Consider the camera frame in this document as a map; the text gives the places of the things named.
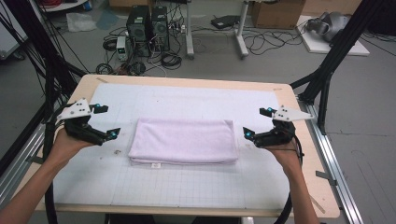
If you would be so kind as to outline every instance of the floor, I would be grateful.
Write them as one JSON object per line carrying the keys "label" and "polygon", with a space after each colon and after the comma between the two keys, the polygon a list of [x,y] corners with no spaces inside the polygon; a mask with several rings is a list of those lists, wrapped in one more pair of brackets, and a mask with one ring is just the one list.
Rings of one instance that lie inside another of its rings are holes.
{"label": "floor", "polygon": [[[126,20],[124,17],[115,16],[119,12],[108,8],[95,8],[90,12],[80,9],[71,11],[92,15],[94,21],[100,22],[100,27],[93,31],[64,33],[64,38],[73,51],[88,70],[93,72],[97,64],[104,62],[103,37],[111,30],[124,26]],[[56,14],[53,17],[57,22],[65,21],[64,14]],[[192,24],[210,27],[209,21],[212,18],[195,17]],[[369,41],[396,53],[395,42],[377,39]],[[230,34],[202,31],[194,33],[193,42],[196,50],[194,60],[186,57],[183,46],[178,54],[183,59],[180,68],[165,72],[155,68],[147,71],[145,76],[291,83],[315,71],[326,56],[309,53],[304,44],[301,44],[269,50],[263,55],[250,53],[241,60]],[[361,43],[370,51],[370,56],[345,57],[332,77],[326,131],[363,221],[396,223],[396,175],[392,174],[396,160],[396,128],[393,117],[396,114],[396,61],[394,55],[373,44],[363,39]],[[80,66],[71,50],[64,48],[64,52],[67,61]],[[116,67],[120,62],[113,59],[110,64]],[[0,90],[0,156],[3,156],[42,105],[44,98],[28,60],[16,61],[9,58],[0,63]],[[298,88],[295,93],[303,90],[304,87]],[[59,214],[60,223],[103,223],[103,218],[103,214]],[[186,223],[191,218],[157,219],[161,223]],[[29,223],[44,221],[45,215],[37,212]],[[273,221],[271,218],[255,218],[255,223],[259,224]],[[343,215],[337,219],[321,221],[347,223]]]}

